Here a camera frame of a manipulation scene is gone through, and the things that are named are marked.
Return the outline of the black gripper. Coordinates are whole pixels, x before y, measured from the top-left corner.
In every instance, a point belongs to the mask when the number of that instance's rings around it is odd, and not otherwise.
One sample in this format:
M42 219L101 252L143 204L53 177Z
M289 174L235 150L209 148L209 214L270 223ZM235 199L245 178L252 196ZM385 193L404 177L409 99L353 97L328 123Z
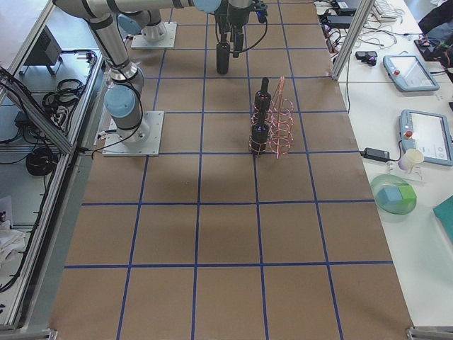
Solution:
M225 13L214 13L214 19L217 24L218 30L216 30L216 37L217 42L222 43L222 35L220 32L224 32L224 40L225 42L229 43L229 23L227 20L227 15ZM230 34L230 42L235 44L236 41L236 33L235 30L231 30Z
M239 57L243 52L243 31L242 28L248 23L250 12L253 5L239 8L233 5L227 6L227 21L230 25L231 32L236 33L236 41L233 49L233 57Z

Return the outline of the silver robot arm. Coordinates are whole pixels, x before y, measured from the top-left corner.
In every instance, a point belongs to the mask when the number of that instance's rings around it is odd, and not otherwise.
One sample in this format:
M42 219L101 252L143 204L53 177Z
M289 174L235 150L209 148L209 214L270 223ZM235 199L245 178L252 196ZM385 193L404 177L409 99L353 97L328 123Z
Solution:
M132 49L172 49L176 41L176 22L162 21L159 10L121 13L117 23L132 36Z
M54 1L63 12L87 22L103 56L110 67L114 84L131 84L139 68L130 61L122 41L119 19L131 20L141 31L156 33L162 27L161 9L195 7L198 11L214 15L216 21L217 73L226 74L229 58L244 53L243 27L250 13L256 12L261 23L267 23L267 5L262 1Z

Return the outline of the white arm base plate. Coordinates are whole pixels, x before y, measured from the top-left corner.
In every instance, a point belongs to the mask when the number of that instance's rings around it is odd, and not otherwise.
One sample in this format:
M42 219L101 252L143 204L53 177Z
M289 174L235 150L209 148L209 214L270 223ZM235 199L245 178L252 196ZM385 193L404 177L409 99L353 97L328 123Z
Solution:
M136 50L173 49L176 41L176 22L163 22L145 26L140 35L135 35L131 47Z
M131 138L125 140L130 131L115 131L108 134L106 148L102 149L105 157L157 157L160 151L161 134L164 125L163 111L145 111L142 124Z

